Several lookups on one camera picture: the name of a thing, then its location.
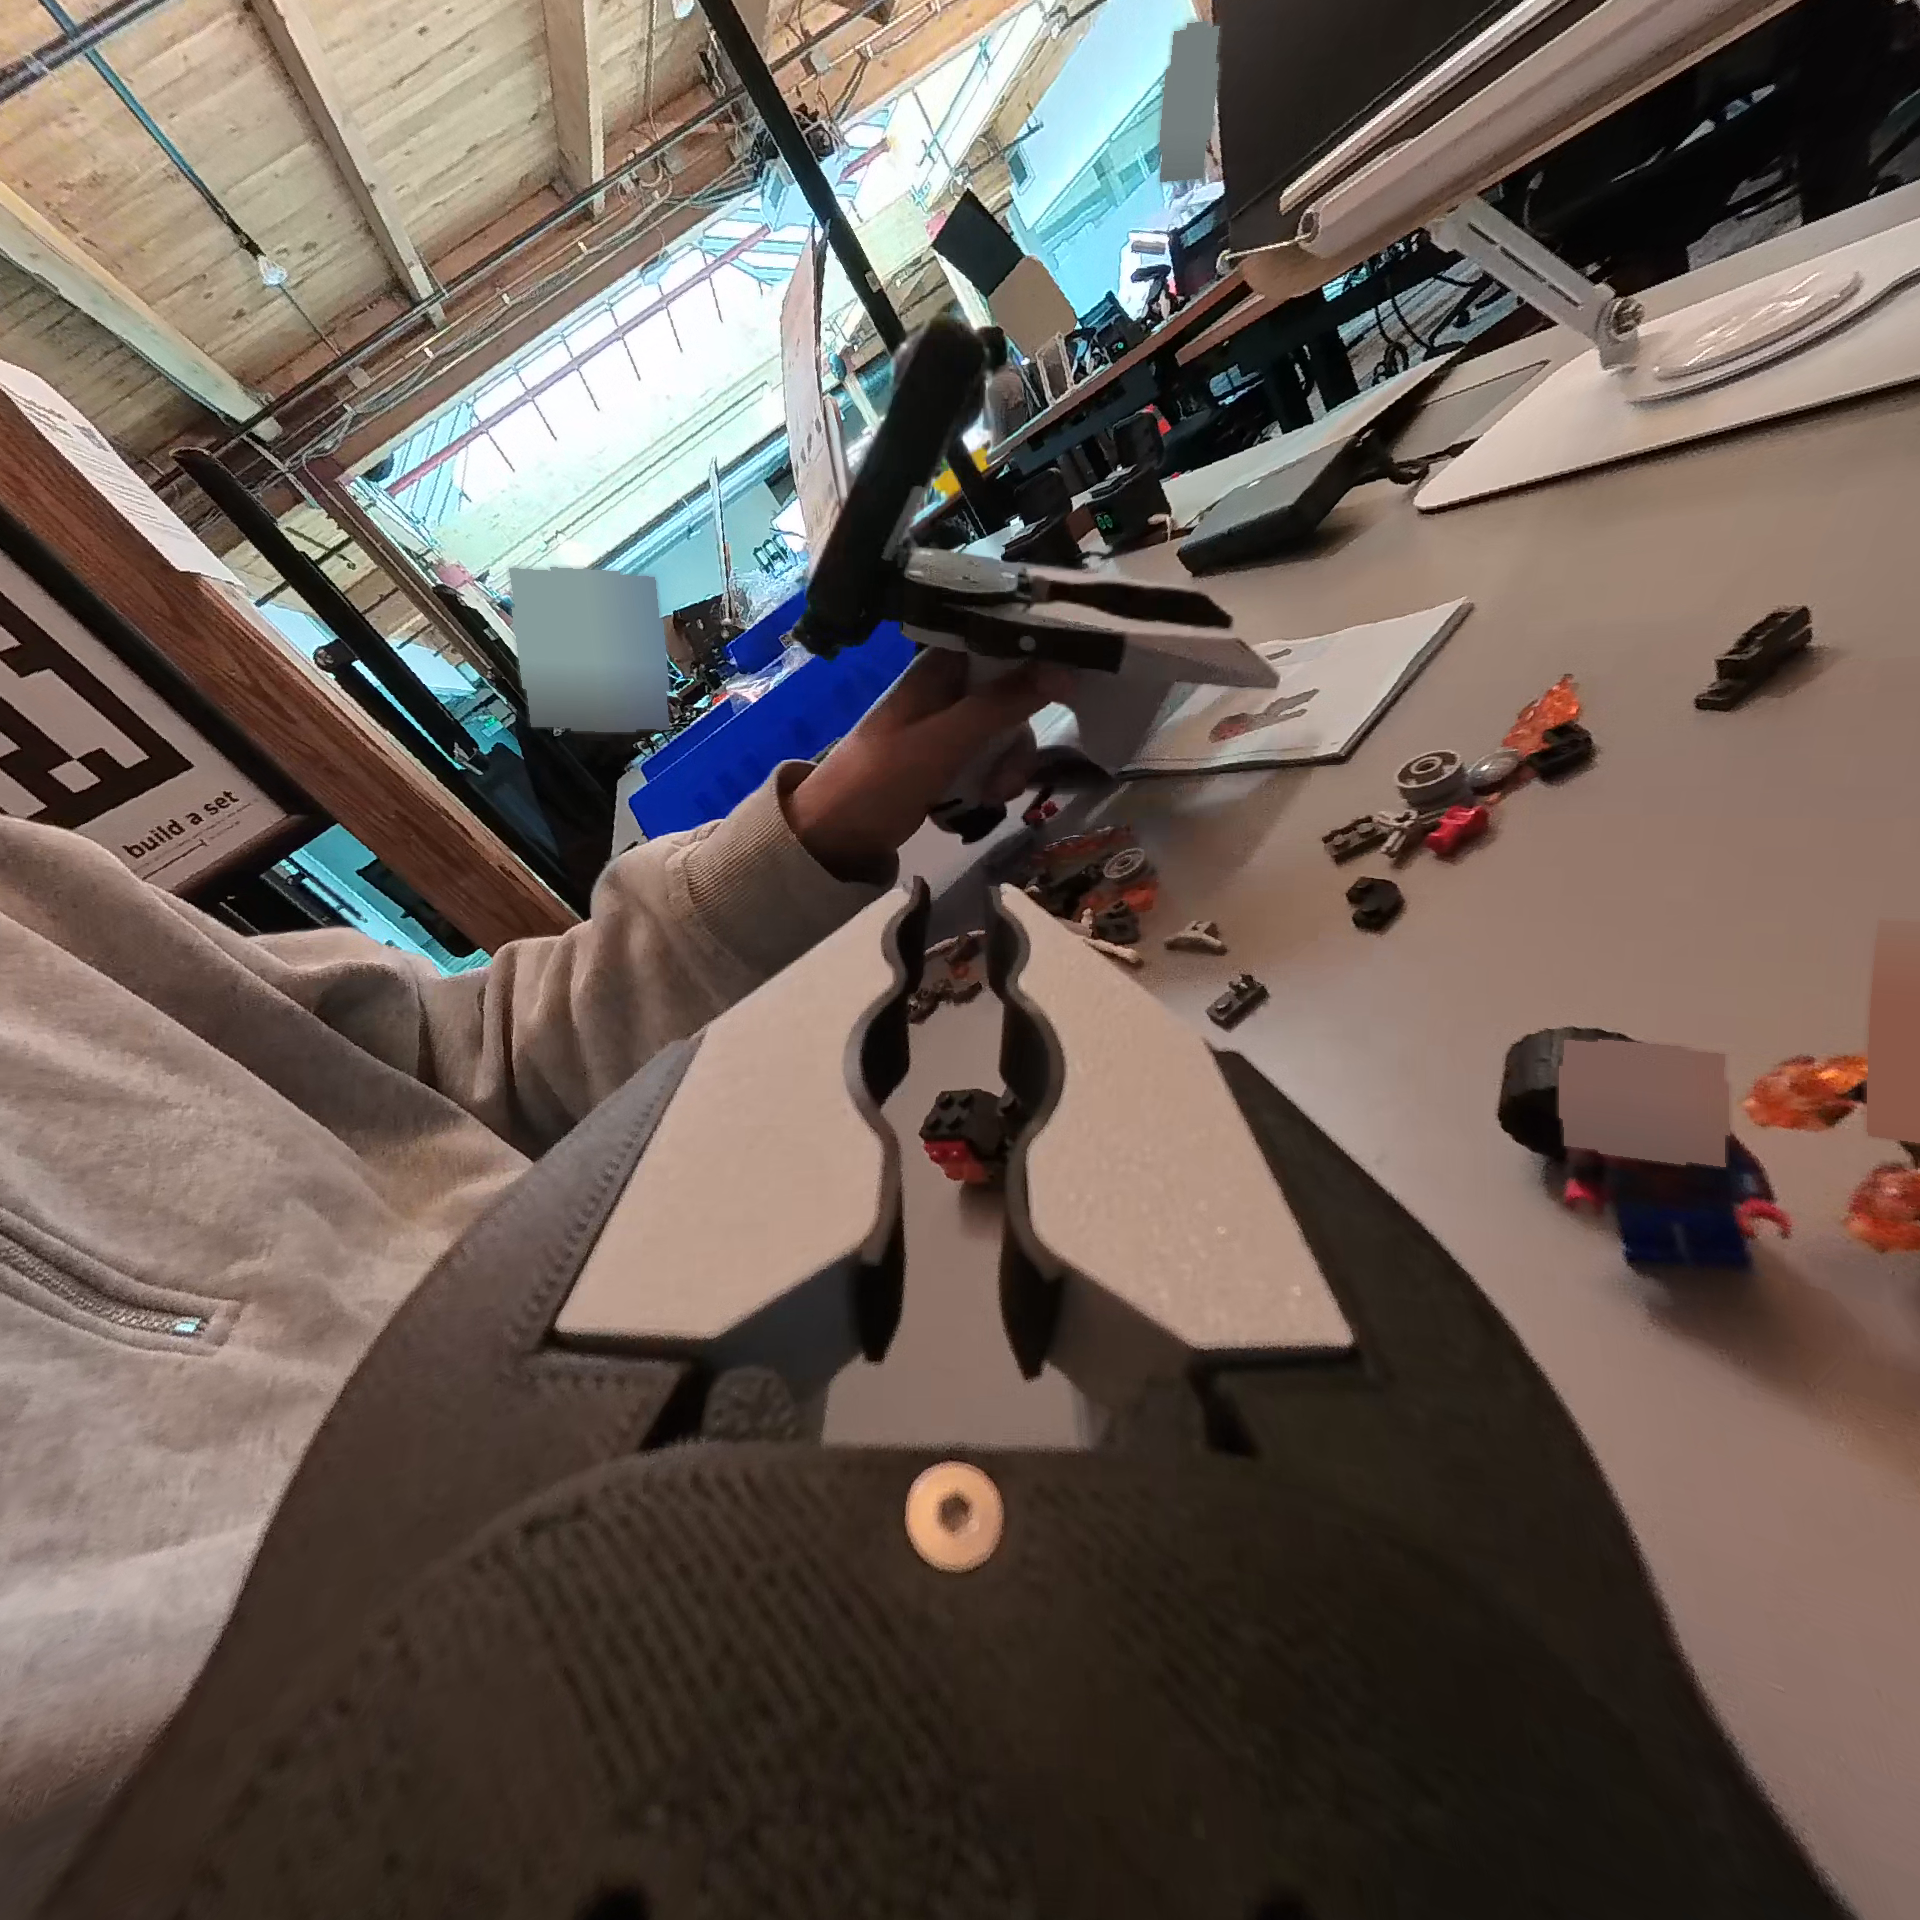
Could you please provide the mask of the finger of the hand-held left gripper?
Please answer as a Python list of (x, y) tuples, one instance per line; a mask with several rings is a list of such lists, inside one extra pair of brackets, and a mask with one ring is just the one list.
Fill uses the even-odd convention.
[(1204, 592), (1061, 566), (960, 566), (960, 602), (973, 619), (1026, 628), (1124, 627), (1225, 632), (1232, 613)]
[(1063, 682), (1095, 687), (1280, 683), (1277, 666), (1234, 631), (1122, 622), (1098, 613), (1049, 616), (1042, 608), (958, 611), (938, 619), (916, 619), (916, 643), (985, 666), (1042, 666)]

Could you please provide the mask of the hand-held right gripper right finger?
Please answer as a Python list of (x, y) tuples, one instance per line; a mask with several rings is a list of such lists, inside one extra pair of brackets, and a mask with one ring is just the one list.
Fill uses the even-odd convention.
[(991, 888), (998, 1316), (1023, 1376), (1216, 1376), (1352, 1352), (1229, 1056), (1015, 886)]

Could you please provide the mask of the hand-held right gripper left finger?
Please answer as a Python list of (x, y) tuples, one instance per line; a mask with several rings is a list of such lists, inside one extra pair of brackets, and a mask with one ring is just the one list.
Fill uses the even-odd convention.
[(905, 1294), (884, 1116), (929, 892), (911, 877), (716, 1021), (553, 1322), (557, 1344), (687, 1362), (877, 1362)]

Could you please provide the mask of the black and red lego assembly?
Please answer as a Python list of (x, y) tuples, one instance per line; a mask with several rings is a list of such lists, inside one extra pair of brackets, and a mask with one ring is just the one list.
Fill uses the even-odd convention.
[(934, 1094), (919, 1127), (925, 1158), (950, 1181), (998, 1188), (1022, 1123), (1018, 1099), (985, 1088)]

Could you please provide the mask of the lego instruction booklet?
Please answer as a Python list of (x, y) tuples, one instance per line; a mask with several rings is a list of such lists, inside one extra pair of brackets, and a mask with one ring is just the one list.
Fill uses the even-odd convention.
[(1268, 687), (1175, 687), (1118, 780), (1220, 776), (1338, 763), (1473, 613), (1471, 598), (1256, 645)]

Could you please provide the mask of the black rounded lego tyre piece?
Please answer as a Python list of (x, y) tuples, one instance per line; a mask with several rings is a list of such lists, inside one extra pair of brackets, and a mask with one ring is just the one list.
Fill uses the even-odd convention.
[(1494, 1116), (1514, 1144), (1542, 1162), (1568, 1156), (1558, 1086), (1565, 1046), (1569, 1042), (1629, 1042), (1628, 1036), (1600, 1027), (1550, 1027), (1512, 1039), (1503, 1053)]

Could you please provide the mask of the blue red lego minifigure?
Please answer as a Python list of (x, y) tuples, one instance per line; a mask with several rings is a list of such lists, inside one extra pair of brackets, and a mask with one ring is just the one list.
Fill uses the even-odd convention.
[(1608, 1213), (1631, 1266), (1743, 1274), (1761, 1230), (1780, 1239), (1792, 1218), (1777, 1204), (1760, 1158), (1728, 1136), (1717, 1163), (1614, 1158), (1568, 1151), (1560, 1202)]

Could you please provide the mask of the long black lego piece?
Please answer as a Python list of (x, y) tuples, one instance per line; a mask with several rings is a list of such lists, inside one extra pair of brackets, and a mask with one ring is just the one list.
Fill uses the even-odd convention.
[(1775, 608), (1745, 628), (1713, 661), (1712, 682), (1694, 698), (1694, 708), (1730, 712), (1757, 698), (1812, 645), (1807, 605)]

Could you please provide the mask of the person's left hand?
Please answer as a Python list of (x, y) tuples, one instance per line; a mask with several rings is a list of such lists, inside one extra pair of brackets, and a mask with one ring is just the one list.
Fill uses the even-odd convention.
[(924, 648), (815, 762), (774, 782), (805, 850), (836, 879), (886, 882), (901, 848), (948, 802), (1016, 799), (1030, 783), (1030, 719), (1072, 692), (1072, 672), (1022, 662), (990, 679), (969, 656)]

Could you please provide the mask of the black flat device box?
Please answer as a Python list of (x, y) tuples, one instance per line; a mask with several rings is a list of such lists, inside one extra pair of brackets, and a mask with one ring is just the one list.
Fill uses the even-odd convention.
[(1318, 536), (1345, 493), (1381, 476), (1373, 430), (1328, 443), (1225, 493), (1202, 511), (1175, 557), (1194, 579), (1286, 560)]

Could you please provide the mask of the black metal pole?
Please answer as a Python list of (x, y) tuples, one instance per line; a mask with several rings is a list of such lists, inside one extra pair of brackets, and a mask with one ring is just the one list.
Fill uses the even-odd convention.
[[(730, 64), (735, 79), (756, 109), (761, 126), (774, 142), (774, 148), (790, 172), (806, 210), (812, 212), (815, 226), (823, 229), (830, 252), (852, 282), (855, 300), (876, 326), (881, 347), (901, 355), (905, 347), (905, 324), (901, 323), (888, 295), (884, 295), (880, 277), (876, 275), (865, 248), (856, 239), (848, 214), (838, 207), (823, 165), (812, 150), (794, 112), (788, 108), (773, 69), (761, 58), (756, 38), (742, 14), (734, 2), (698, 2), (698, 12), (703, 12), (718, 48)], [(944, 463), (954, 477), (960, 496), (967, 501), (975, 530), (980, 534), (996, 533), (1004, 526), (1000, 491), (993, 479), (975, 466), (958, 426), (945, 430)]]

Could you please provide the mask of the blue plastic bin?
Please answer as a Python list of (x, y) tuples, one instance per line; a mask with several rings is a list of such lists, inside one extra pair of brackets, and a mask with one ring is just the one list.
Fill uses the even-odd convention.
[(653, 840), (716, 822), (784, 762), (818, 762), (901, 682), (916, 651), (893, 622), (832, 659), (785, 645), (759, 691), (730, 691), (639, 765), (629, 798), (637, 834)]

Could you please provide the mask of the silver monitor stand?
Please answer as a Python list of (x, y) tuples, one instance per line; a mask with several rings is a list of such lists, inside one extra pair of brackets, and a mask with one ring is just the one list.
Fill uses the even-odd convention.
[(1415, 496), (1452, 511), (1753, 426), (1913, 387), (1918, 221), (1655, 315), (1574, 272), (1485, 198), (1433, 235), (1582, 347)]

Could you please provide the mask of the white paper note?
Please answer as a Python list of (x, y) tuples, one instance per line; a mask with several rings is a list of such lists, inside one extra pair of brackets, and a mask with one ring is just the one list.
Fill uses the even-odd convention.
[(93, 493), (170, 568), (232, 592), (245, 590), (245, 582), (53, 384), (37, 373), (2, 363), (2, 394), (40, 438), (87, 479)]

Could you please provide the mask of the wooden post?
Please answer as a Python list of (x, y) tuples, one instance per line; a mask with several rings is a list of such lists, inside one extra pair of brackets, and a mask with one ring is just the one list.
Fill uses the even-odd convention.
[(461, 935), (495, 950), (577, 914), (333, 691), (247, 592), (170, 568), (2, 398), (5, 510), (250, 748)]

